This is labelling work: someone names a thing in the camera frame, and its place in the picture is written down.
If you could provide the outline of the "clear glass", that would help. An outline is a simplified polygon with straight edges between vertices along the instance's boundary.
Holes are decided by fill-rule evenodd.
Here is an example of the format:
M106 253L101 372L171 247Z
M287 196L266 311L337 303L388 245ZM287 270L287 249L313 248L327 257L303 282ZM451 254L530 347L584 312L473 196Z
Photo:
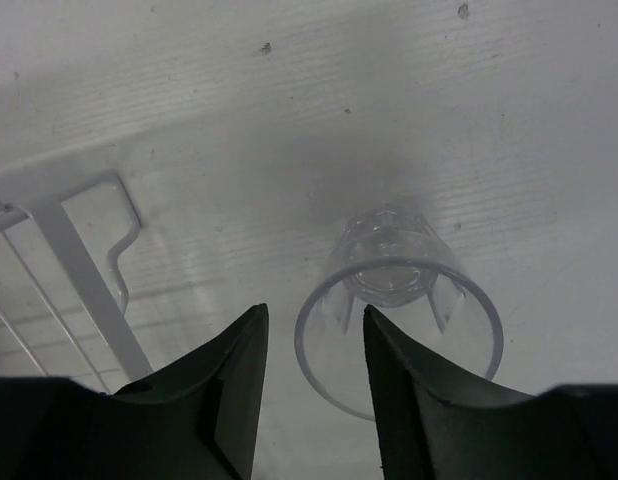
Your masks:
M349 219L298 314L294 347L308 383L354 417L374 418L363 341L373 306L408 337L465 370L495 377L500 316L412 197Z

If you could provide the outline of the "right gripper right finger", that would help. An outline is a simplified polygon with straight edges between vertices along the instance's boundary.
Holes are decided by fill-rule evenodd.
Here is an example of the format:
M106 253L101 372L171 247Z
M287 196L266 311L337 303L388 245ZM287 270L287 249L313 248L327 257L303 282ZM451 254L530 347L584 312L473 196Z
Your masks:
M387 479L618 479L618 384L526 395L408 337L378 309L363 336Z

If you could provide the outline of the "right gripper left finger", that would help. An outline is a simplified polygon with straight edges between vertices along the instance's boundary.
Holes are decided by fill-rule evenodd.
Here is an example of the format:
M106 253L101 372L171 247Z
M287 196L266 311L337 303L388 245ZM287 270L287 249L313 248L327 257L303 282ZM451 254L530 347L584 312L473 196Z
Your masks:
M268 309L108 395L60 377L0 378L0 479L247 479Z

